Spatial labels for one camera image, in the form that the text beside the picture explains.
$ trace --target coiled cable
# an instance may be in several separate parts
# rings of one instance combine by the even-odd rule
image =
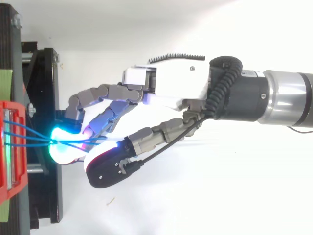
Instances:
[[[205,103],[205,110],[202,113],[207,118],[214,118],[221,100],[229,92],[230,87],[236,82],[238,76],[241,74],[243,65],[241,61],[232,56],[220,56],[210,61],[211,67],[218,67],[228,70],[223,77],[217,82],[214,88],[208,92]]]

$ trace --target red plastic part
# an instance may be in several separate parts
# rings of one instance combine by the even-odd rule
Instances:
[[[6,160],[4,159],[3,148],[3,110],[9,109],[13,111],[13,122],[25,125],[25,106],[19,103],[10,101],[0,101],[0,204],[7,200],[18,192],[20,192],[28,182],[27,179],[27,156],[26,147],[13,147],[14,152],[14,174],[15,183],[12,184],[12,188],[7,190],[7,178],[6,178]],[[22,127],[14,126],[13,133],[26,136],[26,130]],[[13,138],[14,143],[26,144],[26,139]]]

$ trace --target metal rod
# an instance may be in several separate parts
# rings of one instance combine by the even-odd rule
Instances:
[[[27,164],[27,173],[28,174],[35,174],[35,173],[43,173],[43,169],[40,164],[38,163],[31,163]]]
[[[30,63],[31,57],[33,56],[33,53],[23,53],[22,54],[22,63]]]

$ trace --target robotic arm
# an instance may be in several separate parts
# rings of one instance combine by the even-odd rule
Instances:
[[[105,84],[73,95],[61,127],[79,133],[84,108],[104,99],[113,102],[84,129],[89,138],[112,132],[139,102],[157,102],[178,111],[187,108],[183,118],[143,128],[107,151],[102,148],[106,142],[91,150],[83,146],[90,150],[84,161],[90,184],[105,188],[129,177],[184,136],[192,136],[209,118],[313,127],[312,84],[313,74],[242,70],[234,57],[208,63],[203,56],[168,54],[126,69],[118,85]],[[130,161],[161,143],[167,145],[144,160]]]

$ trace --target black frame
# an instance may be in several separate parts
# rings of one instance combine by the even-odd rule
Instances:
[[[50,136],[56,121],[55,111],[59,109],[57,53],[51,48],[37,50],[34,44],[37,42],[22,42],[22,52],[33,53],[30,62],[23,64],[23,80],[28,99],[36,108],[26,125]],[[28,174],[31,229],[39,228],[41,218],[59,223],[63,218],[61,165],[50,157],[48,147],[29,148],[27,163],[39,163],[43,169],[43,173]]]

